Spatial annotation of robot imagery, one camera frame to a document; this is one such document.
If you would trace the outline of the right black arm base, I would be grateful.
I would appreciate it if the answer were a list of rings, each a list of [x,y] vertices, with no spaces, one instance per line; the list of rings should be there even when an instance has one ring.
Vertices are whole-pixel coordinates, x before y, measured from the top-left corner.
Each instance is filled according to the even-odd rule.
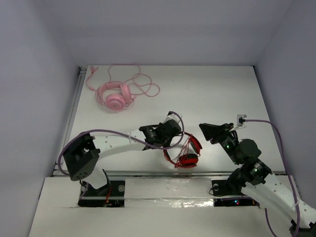
[[[212,180],[209,194],[214,199],[215,207],[259,206],[254,199],[241,193],[245,179],[235,170],[227,179]]]

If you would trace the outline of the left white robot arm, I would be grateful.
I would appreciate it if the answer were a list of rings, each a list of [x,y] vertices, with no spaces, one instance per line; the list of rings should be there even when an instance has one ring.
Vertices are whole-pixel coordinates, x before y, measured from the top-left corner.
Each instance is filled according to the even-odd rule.
[[[97,167],[103,158],[131,151],[169,150],[172,139],[183,135],[182,119],[167,117],[157,126],[142,126],[128,133],[104,130],[106,136],[94,137],[95,130],[80,133],[60,152],[57,160],[59,171],[72,181],[84,181],[96,193],[104,195],[109,191],[110,182],[105,170]]]

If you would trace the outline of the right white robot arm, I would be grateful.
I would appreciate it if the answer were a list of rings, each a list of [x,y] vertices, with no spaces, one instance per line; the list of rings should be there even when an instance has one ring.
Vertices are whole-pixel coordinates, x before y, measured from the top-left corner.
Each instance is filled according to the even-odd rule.
[[[247,196],[265,210],[274,210],[291,220],[290,233],[294,237],[316,235],[316,210],[301,199],[291,182],[288,189],[264,164],[255,141],[239,140],[233,123],[214,125],[201,123],[199,127],[212,145],[219,144],[232,162],[239,167],[226,180],[212,182],[210,194],[215,197]]]

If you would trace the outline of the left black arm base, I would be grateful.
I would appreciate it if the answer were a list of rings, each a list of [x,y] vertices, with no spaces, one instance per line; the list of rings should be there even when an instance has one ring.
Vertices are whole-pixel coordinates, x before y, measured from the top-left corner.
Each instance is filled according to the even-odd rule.
[[[106,184],[94,189],[89,183],[80,181],[81,192],[78,199],[80,207],[124,207],[125,180],[110,180],[106,175]]]

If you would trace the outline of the red black headphones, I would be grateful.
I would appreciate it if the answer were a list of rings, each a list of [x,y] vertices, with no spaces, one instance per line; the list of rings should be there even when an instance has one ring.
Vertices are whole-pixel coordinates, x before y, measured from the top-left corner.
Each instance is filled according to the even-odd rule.
[[[171,158],[168,151],[164,150],[164,158],[175,168],[194,168],[197,166],[202,145],[193,134],[183,132],[183,135],[186,140],[177,157]]]

